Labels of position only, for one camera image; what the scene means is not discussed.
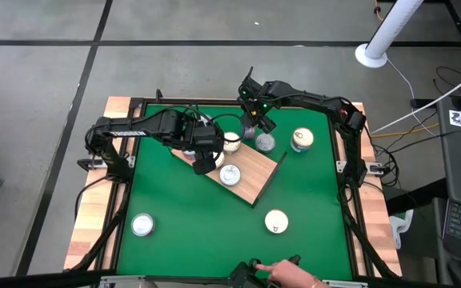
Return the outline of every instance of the white pole base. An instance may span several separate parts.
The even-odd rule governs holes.
[[[355,49],[355,57],[359,60],[360,64],[369,68],[380,68],[387,63],[387,54],[383,53],[380,58],[374,59],[366,56],[367,43],[360,45]]]

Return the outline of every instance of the concrete floor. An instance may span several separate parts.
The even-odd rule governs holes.
[[[0,0],[0,38],[91,40],[104,2]],[[389,6],[381,5],[383,13]],[[368,0],[115,1],[102,38],[366,42],[379,24],[372,8]],[[461,15],[461,3],[458,8]],[[398,40],[460,37],[444,5],[424,4]],[[0,188],[0,276],[12,274],[20,257],[88,50],[0,47],[0,177],[6,180]],[[437,66],[461,71],[461,49],[391,48],[388,54],[422,98],[439,96],[432,82]],[[62,269],[74,225],[74,200],[86,178],[75,161],[86,157],[82,136],[104,111],[108,96],[150,97],[161,88],[168,98],[235,98],[250,66],[260,82],[282,79],[299,89],[363,102],[372,130],[410,110],[408,87],[396,71],[391,66],[370,70],[359,65],[353,48],[100,47],[30,273]],[[409,119],[385,132],[408,130],[414,124]],[[406,136],[399,146],[426,136]],[[375,140],[382,146],[391,141]],[[443,176],[438,141],[396,156],[407,190]]]

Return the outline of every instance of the white can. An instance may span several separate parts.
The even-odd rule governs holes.
[[[218,153],[213,152],[213,158],[215,158],[216,155],[218,155]],[[216,164],[216,169],[222,166],[224,160],[225,160],[225,155],[223,153],[220,153],[220,156],[218,157],[218,159],[214,160],[214,163]]]
[[[264,218],[264,224],[266,224],[266,228],[275,234],[281,234],[287,229],[289,225],[289,219],[287,219],[287,215],[278,209],[273,209]]]
[[[269,134],[260,134],[255,139],[255,147],[264,154],[270,153],[275,148],[275,139]]]
[[[226,132],[223,137],[227,140],[238,140],[239,136],[234,132]],[[241,146],[241,141],[237,142],[227,142],[223,143],[223,153],[232,155],[238,151],[239,147]]]
[[[191,161],[195,160],[195,151],[186,150],[186,151],[183,151],[182,154],[184,155],[184,158],[186,159],[189,159]]]
[[[241,179],[241,171],[236,165],[225,165],[220,170],[220,181],[225,186],[234,186]]]
[[[314,135],[307,128],[298,128],[291,137],[291,147],[296,152],[302,152],[311,148]]]
[[[147,213],[138,214],[134,216],[131,228],[136,236],[143,237],[150,235],[155,228],[154,219]]]

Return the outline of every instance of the green mat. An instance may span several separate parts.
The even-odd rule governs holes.
[[[148,106],[152,114],[163,106]],[[241,109],[201,106],[215,116]],[[336,199],[335,163],[327,117],[301,109],[272,110],[276,147],[268,157],[287,157],[257,206],[251,206],[191,166],[170,155],[154,139],[141,141],[118,260],[118,274],[177,277],[227,277],[239,262],[258,258],[277,262],[295,254],[300,266],[320,278],[351,280],[341,208]],[[219,118],[225,131],[241,133],[235,118]],[[293,131],[310,129],[315,144],[303,154],[291,149]],[[253,142],[245,141],[254,148]],[[264,217],[284,211],[289,227],[272,234]],[[152,235],[140,238],[131,230],[136,214],[156,221]]]

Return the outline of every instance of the can lid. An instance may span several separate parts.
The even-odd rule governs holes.
[[[312,145],[314,141],[314,135],[307,128],[298,128],[293,133],[293,140],[296,144],[304,147]]]
[[[269,134],[260,134],[255,139],[255,146],[261,151],[271,151],[275,148],[275,139]]]
[[[234,132],[226,132],[223,136],[225,139],[228,139],[228,140],[238,140],[239,139],[239,136]],[[237,142],[225,141],[223,143],[223,149],[225,151],[236,151],[237,149],[239,149],[240,145],[241,145],[241,141],[237,141]]]
[[[138,214],[134,216],[131,227],[136,236],[146,236],[154,228],[154,219],[147,213]]]
[[[213,152],[213,158],[216,157],[216,155],[218,155],[218,153]],[[218,159],[214,160],[214,163],[217,167],[219,167],[223,164],[223,160],[225,160],[225,155],[223,155],[223,153],[220,153],[220,156],[218,157]]]
[[[236,165],[225,165],[220,170],[220,180],[225,185],[236,185],[239,179],[241,179],[241,171]]]
[[[287,219],[287,215],[284,212],[278,209],[273,209],[268,212],[268,214],[266,214],[264,223],[270,232],[281,234],[287,229],[289,220]]]

